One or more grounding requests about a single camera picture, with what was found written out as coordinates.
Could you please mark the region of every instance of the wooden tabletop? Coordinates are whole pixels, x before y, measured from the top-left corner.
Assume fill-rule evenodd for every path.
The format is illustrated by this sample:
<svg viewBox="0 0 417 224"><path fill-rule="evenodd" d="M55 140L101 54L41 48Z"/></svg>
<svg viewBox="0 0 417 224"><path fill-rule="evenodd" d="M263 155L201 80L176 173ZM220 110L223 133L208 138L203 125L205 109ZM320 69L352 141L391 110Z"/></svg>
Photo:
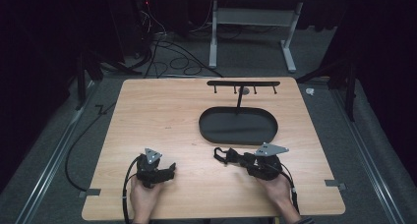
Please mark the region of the wooden tabletop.
<svg viewBox="0 0 417 224"><path fill-rule="evenodd" d="M213 158L217 146L233 147L239 153L255 152L258 146L211 143L200 134L199 118L205 110L236 106L237 102L233 87L219 86L214 93L208 80L124 82L90 185L100 189L100 195L87 197L83 209L86 220L123 219L124 178L131 162L146 147L162 153L159 169L177 164L175 178L165 183L152 218L278 215L246 169L225 166ZM262 108L275 117L278 132L270 143L289 148L278 157L293 176L301 214L343 213L338 188L325 184L333 175L294 79L217 80L281 82L277 94L271 87L257 87L257 94L251 91L243 96L242 107Z"/></svg>

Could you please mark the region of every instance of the hand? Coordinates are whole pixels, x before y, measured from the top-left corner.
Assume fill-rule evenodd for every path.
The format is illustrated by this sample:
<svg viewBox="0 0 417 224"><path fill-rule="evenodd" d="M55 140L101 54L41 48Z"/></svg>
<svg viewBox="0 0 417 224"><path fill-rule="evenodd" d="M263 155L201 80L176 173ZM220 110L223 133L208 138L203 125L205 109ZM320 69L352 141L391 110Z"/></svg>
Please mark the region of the hand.
<svg viewBox="0 0 417 224"><path fill-rule="evenodd" d="M133 223L149 223L150 214L156 205L162 187L163 183L159 183L149 189L144 187L136 177L132 178L130 201L135 212Z"/></svg>
<svg viewBox="0 0 417 224"><path fill-rule="evenodd" d="M285 223L295 223L301 220L300 214L292 205L290 194L291 187L284 176L279 175L271 181L265 181L258 178L257 180L265 188L269 199L284 217Z"/></svg>

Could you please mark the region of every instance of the black oval tray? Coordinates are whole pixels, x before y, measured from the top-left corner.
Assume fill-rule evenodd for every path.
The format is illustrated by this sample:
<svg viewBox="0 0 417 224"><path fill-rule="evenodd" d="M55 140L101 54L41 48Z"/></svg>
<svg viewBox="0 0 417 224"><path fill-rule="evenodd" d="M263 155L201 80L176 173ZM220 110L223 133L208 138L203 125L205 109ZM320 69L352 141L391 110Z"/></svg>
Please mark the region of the black oval tray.
<svg viewBox="0 0 417 224"><path fill-rule="evenodd" d="M260 145L278 131L273 115L260 108L212 107L199 120L200 133L214 143Z"/></svg>

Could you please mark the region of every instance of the human hand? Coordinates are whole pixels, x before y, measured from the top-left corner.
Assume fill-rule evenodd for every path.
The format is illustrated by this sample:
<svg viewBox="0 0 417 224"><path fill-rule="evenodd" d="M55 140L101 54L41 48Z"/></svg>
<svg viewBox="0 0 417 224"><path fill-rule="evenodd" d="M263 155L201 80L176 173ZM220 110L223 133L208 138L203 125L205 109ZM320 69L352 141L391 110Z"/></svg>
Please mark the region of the human hand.
<svg viewBox="0 0 417 224"><path fill-rule="evenodd" d="M291 202L290 184L283 175L278 175L270 181L259 178L257 181L265 188L269 199L284 217L285 223L295 223L301 220L300 214Z"/></svg>
<svg viewBox="0 0 417 224"><path fill-rule="evenodd" d="M149 223L150 215L156 206L163 183L155 184L152 189L144 187L136 177L132 178L130 201L135 212L133 223Z"/></svg>

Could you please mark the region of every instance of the gray carpet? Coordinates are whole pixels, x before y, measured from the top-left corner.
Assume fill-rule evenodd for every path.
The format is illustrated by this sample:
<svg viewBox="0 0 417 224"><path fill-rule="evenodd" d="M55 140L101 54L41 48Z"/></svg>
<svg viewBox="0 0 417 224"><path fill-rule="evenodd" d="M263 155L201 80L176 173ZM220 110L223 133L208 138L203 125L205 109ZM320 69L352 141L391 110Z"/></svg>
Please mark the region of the gray carpet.
<svg viewBox="0 0 417 224"><path fill-rule="evenodd" d="M312 29L297 30L291 51L297 67L295 74L289 74L278 47L278 42L285 37L286 29L279 28L272 31L262 31L265 28L248 27L237 37L230 39L236 32L221 32L218 43L217 71L224 77L286 77L299 78L317 69L328 48L333 30L314 32ZM159 45L175 49L163 41L172 41L184 47L203 63L209 61L209 37L204 32L199 36L190 35L188 38L169 34ZM160 75L165 69L165 63L182 55L172 50L158 47L154 59L157 64L149 69L149 77ZM128 58L128 65L135 62ZM177 69L168 68L165 75L173 78L179 75L196 73L199 69L186 70L182 68L184 59L172 62ZM187 67L197 66L190 62ZM146 71L147 67L138 70ZM202 69L199 76L215 76L211 71ZM110 106L117 100L120 87L124 80L133 78L118 73L105 73L105 78L86 106L70 144L97 117L98 108L95 105ZM345 184L347 189L340 191L346 205L346 212L337 216L314 216L318 223L390 223L387 218L375 188L360 159L355 140L349 124L344 120L343 112L334 100L333 93L326 86L327 79L317 79L305 84L299 84L310 116L323 145L328 163L335 179ZM315 94L305 93L307 87L315 89ZM71 88L72 95L49 120L43 133L38 138L27 158L0 196L0 223L15 223L18 219L30 193L57 146L62 134L75 113L77 94L75 85ZM354 104L355 125L359 129L362 139L367 145L375 163L387 182L395 203L403 217L404 223L417 220L417 193L401 162L393 152L387 137L382 131L378 119L367 103L366 95L357 85ZM88 188L95 169L95 165L108 129L112 110L101 116L75 144L69 160L69 173L72 179L81 187ZM79 191L67 181L64 171L64 161L53 176L40 205L31 218L32 223L87 223L81 213L85 199L79 197Z"/></svg>

